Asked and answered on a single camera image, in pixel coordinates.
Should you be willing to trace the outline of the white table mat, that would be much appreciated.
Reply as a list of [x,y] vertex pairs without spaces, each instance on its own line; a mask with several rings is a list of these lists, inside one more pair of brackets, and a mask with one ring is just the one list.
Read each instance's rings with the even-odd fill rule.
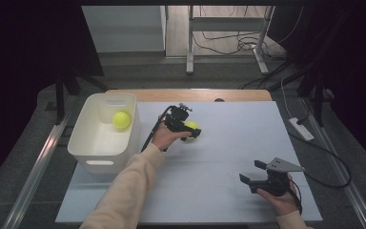
[[[177,140],[146,197],[141,224],[242,224],[273,222],[275,210],[251,194],[239,174],[265,180],[254,161],[275,157],[299,165],[280,112],[268,102],[184,102],[202,129],[192,141]],[[142,148],[157,117],[172,102],[138,102]],[[56,222],[79,224],[96,206],[114,175],[88,172],[78,163]]]

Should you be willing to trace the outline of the white power strip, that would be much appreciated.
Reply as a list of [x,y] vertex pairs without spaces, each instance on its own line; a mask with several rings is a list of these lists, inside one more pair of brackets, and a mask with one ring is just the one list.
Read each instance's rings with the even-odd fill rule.
[[293,126],[295,131],[306,141],[313,140],[315,137],[311,132],[302,124],[302,121],[296,117],[289,119],[289,123]]

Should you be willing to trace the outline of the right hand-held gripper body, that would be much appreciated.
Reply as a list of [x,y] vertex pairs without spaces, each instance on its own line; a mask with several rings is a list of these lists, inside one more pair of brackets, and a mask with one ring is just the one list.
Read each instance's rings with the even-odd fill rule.
[[274,158],[271,162],[266,163],[267,172],[266,180],[251,180],[248,185],[253,194],[258,188],[263,189],[273,196],[281,197],[290,188],[288,178],[289,172],[304,172],[305,169],[281,158]]

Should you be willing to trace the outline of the person's right hand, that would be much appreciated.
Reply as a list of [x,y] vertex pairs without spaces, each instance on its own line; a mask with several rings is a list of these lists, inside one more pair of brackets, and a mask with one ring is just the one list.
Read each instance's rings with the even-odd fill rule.
[[298,210],[296,200],[289,193],[285,193],[281,197],[276,197],[260,188],[258,188],[256,192],[274,207],[274,210],[279,217]]

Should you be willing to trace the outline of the white plastic bin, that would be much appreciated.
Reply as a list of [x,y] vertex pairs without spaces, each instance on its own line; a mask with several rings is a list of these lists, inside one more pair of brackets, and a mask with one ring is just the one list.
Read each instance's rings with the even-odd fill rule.
[[[120,111],[132,119],[118,130],[112,116]],[[90,173],[118,174],[138,152],[140,117],[134,94],[93,94],[89,96],[75,123],[68,151]]]

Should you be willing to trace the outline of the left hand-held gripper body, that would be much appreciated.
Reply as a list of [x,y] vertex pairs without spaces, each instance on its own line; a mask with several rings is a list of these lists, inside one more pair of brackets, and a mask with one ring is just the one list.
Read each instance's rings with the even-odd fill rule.
[[191,111],[192,109],[183,103],[179,103],[177,106],[172,105],[166,109],[164,123],[167,128],[174,133],[192,132],[193,128],[185,125],[185,121],[189,117],[189,112]]

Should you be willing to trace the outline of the white cabinet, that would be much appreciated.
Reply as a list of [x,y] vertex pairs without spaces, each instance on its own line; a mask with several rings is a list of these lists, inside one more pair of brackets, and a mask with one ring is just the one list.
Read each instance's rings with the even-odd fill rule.
[[83,6],[98,52],[163,52],[164,6]]

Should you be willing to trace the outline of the yellow tennis ball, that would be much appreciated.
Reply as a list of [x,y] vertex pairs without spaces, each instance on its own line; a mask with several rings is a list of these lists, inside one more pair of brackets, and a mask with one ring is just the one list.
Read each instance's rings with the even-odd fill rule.
[[130,115],[124,111],[115,113],[112,116],[112,124],[118,130],[124,130],[130,126],[132,119]]
[[195,121],[186,121],[185,126],[191,127],[193,129],[200,129],[199,125]]

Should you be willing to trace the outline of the white metal desk frame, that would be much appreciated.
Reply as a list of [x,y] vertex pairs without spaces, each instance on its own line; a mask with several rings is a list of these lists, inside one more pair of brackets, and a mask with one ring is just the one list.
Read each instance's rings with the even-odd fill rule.
[[193,74],[193,33],[195,31],[250,31],[259,34],[257,43],[251,45],[254,58],[262,74],[268,74],[263,59],[262,45],[267,34],[273,6],[267,6],[262,17],[195,17],[193,6],[189,6],[189,35],[186,55],[186,74]]

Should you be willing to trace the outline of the metal floor rail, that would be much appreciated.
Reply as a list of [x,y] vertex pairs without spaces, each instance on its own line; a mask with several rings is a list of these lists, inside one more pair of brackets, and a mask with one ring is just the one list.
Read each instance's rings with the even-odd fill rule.
[[32,198],[41,182],[41,179],[51,161],[53,152],[58,144],[60,136],[63,134],[65,127],[71,117],[72,110],[77,101],[76,95],[70,95],[65,103],[64,117],[55,124],[46,139],[38,158],[35,160],[33,167],[30,170],[29,176],[26,179],[17,200],[14,202],[10,213],[8,214],[2,229],[18,229],[27,213],[31,204]]
[[[317,139],[319,140],[322,147],[337,156],[336,148],[334,147],[333,142],[329,138],[326,130],[323,127],[320,127],[315,121],[313,113],[311,112],[312,107],[308,105],[303,98],[301,98],[300,101],[307,112],[308,120],[311,123]],[[342,164],[333,156],[330,156],[329,160],[331,161],[332,167],[340,182],[346,182],[348,178],[351,180],[349,185],[344,187],[343,190],[348,200],[351,202],[351,205],[356,212],[356,216],[359,219],[362,228],[366,229],[366,201],[364,200],[362,194],[358,191],[356,185],[352,182],[352,175],[347,172],[346,165]]]

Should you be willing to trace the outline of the black stand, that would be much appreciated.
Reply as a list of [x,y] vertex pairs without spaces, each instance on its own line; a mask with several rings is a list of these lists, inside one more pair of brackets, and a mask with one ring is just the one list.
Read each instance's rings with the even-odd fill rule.
[[328,101],[328,98],[324,97],[324,81],[325,76],[320,69],[320,65],[316,62],[312,62],[308,66],[305,77],[302,79],[297,89],[297,94],[299,96],[305,97],[307,95],[313,95],[314,118],[320,127],[324,126],[322,106],[325,101]]
[[91,83],[102,91],[107,91],[109,87],[95,79],[94,75],[90,75],[85,71],[79,70],[76,67],[68,67],[60,70],[57,74],[55,82],[56,94],[56,125],[59,125],[65,119],[65,98],[64,90],[67,90],[70,95],[78,95],[81,92],[81,87],[76,78],[80,77],[85,81]]

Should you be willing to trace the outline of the person's left hand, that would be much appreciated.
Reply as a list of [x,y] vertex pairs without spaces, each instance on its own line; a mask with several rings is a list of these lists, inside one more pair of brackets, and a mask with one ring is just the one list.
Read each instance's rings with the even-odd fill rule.
[[152,144],[155,145],[160,151],[165,151],[177,139],[189,137],[191,135],[192,134],[190,132],[172,132],[163,122],[161,122],[153,134]]

